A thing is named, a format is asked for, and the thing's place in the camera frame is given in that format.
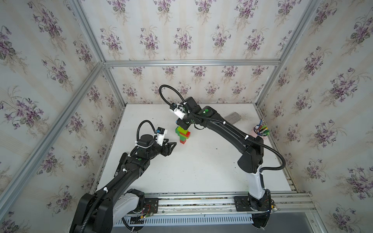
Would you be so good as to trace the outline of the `lime long lego brick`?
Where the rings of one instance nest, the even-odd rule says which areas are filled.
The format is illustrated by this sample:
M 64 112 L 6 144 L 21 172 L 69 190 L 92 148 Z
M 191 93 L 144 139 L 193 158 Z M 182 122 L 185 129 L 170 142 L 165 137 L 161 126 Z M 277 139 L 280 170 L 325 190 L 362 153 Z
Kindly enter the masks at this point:
M 177 130 L 178 130 L 178 132 L 180 132 L 180 133 L 182 133 L 184 135 L 187 135 L 189 133 L 188 130 L 184 130 L 182 127 L 178 127 Z

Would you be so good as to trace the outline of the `green long lego brick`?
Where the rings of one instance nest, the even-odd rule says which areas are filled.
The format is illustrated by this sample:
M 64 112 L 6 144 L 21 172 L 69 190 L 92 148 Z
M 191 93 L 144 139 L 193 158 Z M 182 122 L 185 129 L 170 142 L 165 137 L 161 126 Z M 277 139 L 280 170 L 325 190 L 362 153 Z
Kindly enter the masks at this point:
M 179 132 L 178 127 L 175 128 L 175 132 L 176 132 L 176 134 L 177 134 L 178 136 L 180 136 L 180 132 Z

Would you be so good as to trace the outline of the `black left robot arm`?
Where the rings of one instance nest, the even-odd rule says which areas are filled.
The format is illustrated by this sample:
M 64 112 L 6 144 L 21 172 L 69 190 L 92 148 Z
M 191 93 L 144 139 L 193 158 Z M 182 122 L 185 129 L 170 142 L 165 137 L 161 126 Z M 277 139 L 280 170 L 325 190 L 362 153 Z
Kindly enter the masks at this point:
M 110 233 L 116 222 L 132 211 L 140 211 L 143 192 L 129 186 L 158 155 L 169 156 L 177 143 L 158 136 L 142 135 L 130 153 L 124 153 L 116 176 L 94 194 L 84 194 L 72 220 L 71 233 Z

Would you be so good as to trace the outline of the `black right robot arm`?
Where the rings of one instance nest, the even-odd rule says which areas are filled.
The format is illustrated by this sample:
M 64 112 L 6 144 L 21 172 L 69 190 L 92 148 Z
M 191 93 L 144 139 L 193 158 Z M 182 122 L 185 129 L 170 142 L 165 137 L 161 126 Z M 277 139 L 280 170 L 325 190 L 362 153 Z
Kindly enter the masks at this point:
M 178 116 L 176 124 L 187 130 L 191 125 L 208 128 L 231 143 L 240 153 L 237 164 L 241 170 L 249 175 L 248 202 L 256 211 L 268 209 L 271 211 L 273 200 L 271 192 L 264 184 L 264 171 L 283 170 L 286 165 L 285 158 L 276 150 L 264 144 L 260 136 L 253 137 L 224 119 L 210 106 L 202 108 L 192 97 L 188 97 L 183 103 L 172 103 L 170 111 Z M 264 167 L 264 150 L 274 153 L 281 161 L 277 167 Z

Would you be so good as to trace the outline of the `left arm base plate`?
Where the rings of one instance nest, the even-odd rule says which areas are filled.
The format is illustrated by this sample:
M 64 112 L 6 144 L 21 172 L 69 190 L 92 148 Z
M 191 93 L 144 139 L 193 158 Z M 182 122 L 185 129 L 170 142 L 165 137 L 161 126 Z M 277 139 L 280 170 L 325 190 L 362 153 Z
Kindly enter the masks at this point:
M 137 208 L 128 214 L 152 216 L 158 212 L 159 198 L 145 198 L 139 201 Z

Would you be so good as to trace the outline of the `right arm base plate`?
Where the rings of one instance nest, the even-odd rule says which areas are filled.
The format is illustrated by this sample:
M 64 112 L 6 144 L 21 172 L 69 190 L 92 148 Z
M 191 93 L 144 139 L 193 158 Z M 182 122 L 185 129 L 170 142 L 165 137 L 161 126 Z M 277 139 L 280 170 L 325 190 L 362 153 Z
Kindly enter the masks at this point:
M 234 204 L 237 212 L 248 211 L 268 211 L 274 208 L 274 201 L 267 196 L 263 199 L 257 200 L 250 195 L 248 196 L 235 196 Z

